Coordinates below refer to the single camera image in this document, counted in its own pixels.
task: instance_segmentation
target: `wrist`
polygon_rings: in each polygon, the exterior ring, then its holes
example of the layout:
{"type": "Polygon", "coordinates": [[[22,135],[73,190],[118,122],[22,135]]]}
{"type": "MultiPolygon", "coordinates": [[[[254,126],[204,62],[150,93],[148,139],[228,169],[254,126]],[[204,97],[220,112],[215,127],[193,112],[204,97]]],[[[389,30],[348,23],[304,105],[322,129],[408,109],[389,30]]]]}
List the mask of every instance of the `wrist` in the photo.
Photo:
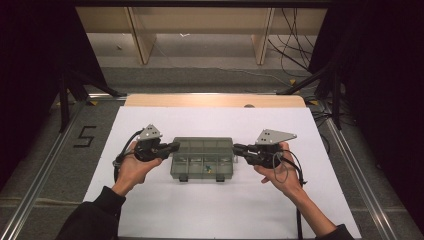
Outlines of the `wrist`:
{"type": "Polygon", "coordinates": [[[303,188],[295,188],[285,195],[298,207],[310,200],[303,188]]]}
{"type": "Polygon", "coordinates": [[[118,179],[111,189],[119,196],[125,197],[132,188],[133,187],[128,184],[121,183],[118,179]]]}

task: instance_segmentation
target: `white table surface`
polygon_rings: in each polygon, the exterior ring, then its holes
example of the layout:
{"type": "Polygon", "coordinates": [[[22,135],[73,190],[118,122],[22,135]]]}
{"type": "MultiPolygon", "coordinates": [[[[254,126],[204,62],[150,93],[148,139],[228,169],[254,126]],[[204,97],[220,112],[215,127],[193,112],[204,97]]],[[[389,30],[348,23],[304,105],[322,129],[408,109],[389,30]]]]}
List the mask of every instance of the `white table surface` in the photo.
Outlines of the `white table surface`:
{"type": "MultiPolygon", "coordinates": [[[[84,201],[93,201],[103,186],[111,187],[112,161],[129,137],[148,124],[174,137],[231,137],[254,144],[263,129],[297,134],[290,148],[301,162],[309,196],[336,225],[361,235],[337,181],[308,108],[178,108],[121,107],[84,201]]],[[[189,180],[170,175],[171,157],[153,169],[143,185],[128,195],[119,236],[187,239],[296,239],[296,209],[274,186],[239,157],[233,178],[189,180]]],[[[304,238],[314,238],[303,220],[304,238]]]]}

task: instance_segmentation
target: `plastic organizer box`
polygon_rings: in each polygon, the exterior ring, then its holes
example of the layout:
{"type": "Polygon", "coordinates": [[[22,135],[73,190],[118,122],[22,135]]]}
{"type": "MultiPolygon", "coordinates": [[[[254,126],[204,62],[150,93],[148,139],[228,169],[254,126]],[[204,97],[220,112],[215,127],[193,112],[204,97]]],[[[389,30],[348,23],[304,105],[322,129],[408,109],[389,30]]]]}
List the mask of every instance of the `plastic organizer box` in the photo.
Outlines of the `plastic organizer box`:
{"type": "Polygon", "coordinates": [[[180,149],[173,153],[171,175],[180,182],[189,179],[215,179],[224,182],[233,176],[231,138],[176,137],[180,149]]]}

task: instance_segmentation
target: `person's left hand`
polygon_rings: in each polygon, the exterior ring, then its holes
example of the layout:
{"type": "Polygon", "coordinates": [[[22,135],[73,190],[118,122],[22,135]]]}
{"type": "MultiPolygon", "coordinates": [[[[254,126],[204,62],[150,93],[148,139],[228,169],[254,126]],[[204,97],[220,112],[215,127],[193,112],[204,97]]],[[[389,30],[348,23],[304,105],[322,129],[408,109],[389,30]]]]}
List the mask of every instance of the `person's left hand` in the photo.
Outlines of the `person's left hand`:
{"type": "MultiPolygon", "coordinates": [[[[137,142],[132,142],[129,146],[133,150],[137,142]]],[[[137,184],[144,183],[147,173],[159,166],[162,159],[156,158],[149,162],[142,162],[135,158],[134,154],[125,156],[119,170],[118,179],[112,190],[118,195],[125,196],[137,184]]]]}

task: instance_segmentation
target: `black controller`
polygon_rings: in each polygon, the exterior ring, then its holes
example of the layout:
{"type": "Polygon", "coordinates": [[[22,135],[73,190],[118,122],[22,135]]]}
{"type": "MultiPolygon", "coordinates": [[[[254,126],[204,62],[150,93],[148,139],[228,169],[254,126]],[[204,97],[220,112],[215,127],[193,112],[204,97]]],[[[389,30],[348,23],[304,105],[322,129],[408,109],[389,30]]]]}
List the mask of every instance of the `black controller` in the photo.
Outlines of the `black controller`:
{"type": "Polygon", "coordinates": [[[259,135],[255,145],[233,145],[234,155],[244,157],[249,165],[261,165],[265,168],[275,168],[281,161],[279,142],[296,138],[295,134],[265,129],[259,135]]]}
{"type": "MultiPolygon", "coordinates": [[[[149,124],[146,128],[136,132],[135,135],[138,136],[136,137],[137,143],[134,150],[124,150],[121,154],[119,154],[113,162],[115,167],[120,167],[120,164],[128,154],[134,154],[134,156],[142,162],[149,162],[155,158],[165,160],[172,152],[176,152],[180,148],[179,142],[173,142],[170,144],[160,143],[162,135],[152,124],[149,124]]],[[[127,149],[133,138],[134,136],[131,137],[124,149],[127,149]]]]}

